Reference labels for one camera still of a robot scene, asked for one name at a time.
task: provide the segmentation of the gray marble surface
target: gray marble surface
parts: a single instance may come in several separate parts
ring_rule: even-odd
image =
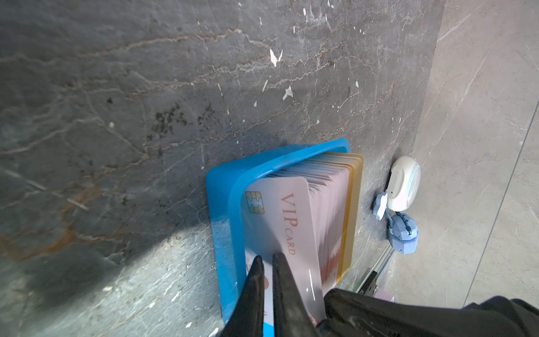
[[[5,335],[221,328],[205,175],[290,143],[365,156],[340,287],[376,261],[371,202],[412,150],[443,0],[1,6]]]

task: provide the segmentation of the white plastic device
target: white plastic device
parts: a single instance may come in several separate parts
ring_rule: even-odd
[[[388,188],[388,208],[395,212],[406,210],[416,198],[421,167],[410,157],[398,158],[391,167]]]

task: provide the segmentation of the black fabric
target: black fabric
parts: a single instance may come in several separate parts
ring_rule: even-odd
[[[327,319],[315,329],[286,257],[273,256],[276,337],[539,337],[539,311],[520,299],[493,297],[463,309],[447,309],[395,304],[333,289],[324,303]],[[260,337],[263,313],[264,265],[257,257],[220,337]]]
[[[327,337],[352,336],[350,332],[343,334],[343,325],[371,336],[539,336],[537,309],[503,297],[465,310],[407,306],[337,289],[327,293],[324,301],[327,320],[340,323],[333,330],[331,324],[319,325]]]

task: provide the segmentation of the floor seam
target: floor seam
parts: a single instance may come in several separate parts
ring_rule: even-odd
[[[509,185],[511,185],[511,180],[513,180],[513,175],[515,174],[516,166],[519,163],[520,155],[522,154],[522,149],[524,148],[524,145],[526,145],[526,140],[528,139],[528,134],[530,133],[531,124],[534,122],[535,115],[537,114],[537,109],[539,108],[539,101],[537,102],[537,105],[535,106],[534,113],[531,115],[530,123],[528,124],[528,130],[526,130],[526,135],[524,136],[524,140],[522,142],[522,146],[520,147],[519,155],[516,157],[515,165],[513,166],[513,171],[511,172],[511,175],[509,177],[509,181],[507,182],[507,187],[505,192],[503,193],[502,200],[500,202],[500,207],[498,207],[498,212],[496,213],[496,217],[494,218],[494,222],[492,224],[492,227],[490,228],[490,233],[487,237],[487,242],[485,243],[485,247],[483,248],[483,253],[481,254],[481,258],[479,259],[479,263],[477,264],[477,268],[475,269],[475,273],[472,278],[472,282],[470,283],[470,288],[468,289],[468,293],[466,294],[466,298],[464,299],[464,303],[462,303],[462,306],[466,304],[466,301],[468,300],[468,297],[470,295],[470,291],[472,290],[473,283],[475,282],[475,277],[477,276],[477,272],[479,271],[479,267],[481,266],[481,261],[483,261],[483,256],[485,255],[485,251],[487,250],[488,242],[490,241],[490,237],[492,235],[492,231],[494,230],[494,226],[496,225],[496,221],[498,220],[498,216],[500,215],[500,210],[502,209],[503,201],[505,200],[505,196],[507,194],[507,190],[509,189]]]

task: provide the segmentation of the blue cable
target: blue cable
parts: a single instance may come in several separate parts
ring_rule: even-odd
[[[385,209],[385,214],[388,216],[388,219],[389,219],[389,228],[393,228],[393,219],[389,215],[389,209],[387,208]]]
[[[404,215],[402,215],[402,213],[400,212],[395,212],[395,214],[398,215],[398,217],[403,220],[404,226],[406,227],[406,230],[408,231],[408,235],[412,235],[412,229],[410,228],[410,226],[408,226],[408,220],[404,218]]]

